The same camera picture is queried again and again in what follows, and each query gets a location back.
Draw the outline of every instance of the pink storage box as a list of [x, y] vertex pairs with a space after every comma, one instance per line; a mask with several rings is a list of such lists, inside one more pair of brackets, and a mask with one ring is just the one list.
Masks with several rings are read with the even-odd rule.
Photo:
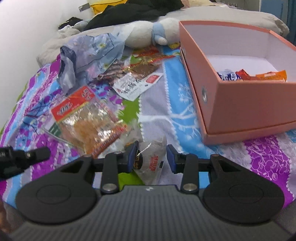
[[[181, 21], [185, 66], [205, 144], [296, 128], [296, 47], [273, 31], [237, 23]], [[222, 81], [217, 71], [255, 76], [286, 70], [287, 82]]]

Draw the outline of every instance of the bed sheet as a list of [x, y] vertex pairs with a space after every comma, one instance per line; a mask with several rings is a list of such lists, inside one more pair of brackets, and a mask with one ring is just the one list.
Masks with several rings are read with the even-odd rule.
[[[168, 47], [162, 51], [168, 55], [179, 52]], [[29, 150], [46, 145], [51, 149], [49, 160], [0, 182], [0, 196], [12, 206], [15, 206], [16, 193], [23, 185], [78, 157], [76, 149], [42, 131], [50, 116], [49, 109], [63, 97], [57, 83], [59, 65], [57, 58], [30, 79], [0, 139], [1, 146]], [[164, 73], [162, 78], [134, 102], [121, 99], [107, 84], [92, 84], [90, 87], [121, 119], [129, 122], [136, 118], [144, 140], [166, 135], [168, 144], [179, 152], [194, 153], [200, 158], [219, 153], [279, 185], [285, 195], [285, 206], [293, 201], [296, 193], [296, 130], [229, 145], [205, 146], [201, 142], [192, 93], [180, 58], [163, 61], [158, 71]], [[180, 186], [181, 179], [182, 174], [173, 174], [165, 160], [159, 184]], [[97, 174], [94, 186], [99, 187], [99, 184], [100, 174]], [[208, 184], [207, 174], [200, 173], [201, 188]]]

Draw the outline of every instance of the metal grommet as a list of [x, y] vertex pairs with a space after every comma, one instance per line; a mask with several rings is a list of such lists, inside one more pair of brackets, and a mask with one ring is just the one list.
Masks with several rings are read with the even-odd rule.
[[193, 183], [186, 183], [184, 186], [183, 186], [183, 189], [185, 191], [195, 191], [197, 189], [197, 186]]
[[107, 184], [103, 185], [103, 189], [107, 192], [114, 191], [116, 188], [117, 188], [117, 186], [113, 183], [107, 183]]
[[204, 87], [202, 89], [202, 99], [205, 103], [207, 103], [207, 91], [205, 90]]

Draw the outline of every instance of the plush toy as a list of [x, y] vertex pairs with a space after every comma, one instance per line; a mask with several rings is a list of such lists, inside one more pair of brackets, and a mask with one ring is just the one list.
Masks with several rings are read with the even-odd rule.
[[180, 41], [179, 21], [174, 18], [156, 23], [137, 21], [124, 26], [121, 31], [127, 36], [126, 46], [130, 48], [144, 48], [151, 44], [171, 45]]

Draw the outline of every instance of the yellow cloth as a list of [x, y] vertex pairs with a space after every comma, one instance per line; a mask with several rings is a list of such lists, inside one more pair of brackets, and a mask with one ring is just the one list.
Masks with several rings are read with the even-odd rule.
[[127, 0], [102, 0], [100, 2], [94, 3], [91, 7], [94, 10], [94, 14], [103, 12], [108, 5], [115, 6], [117, 4], [126, 3]]

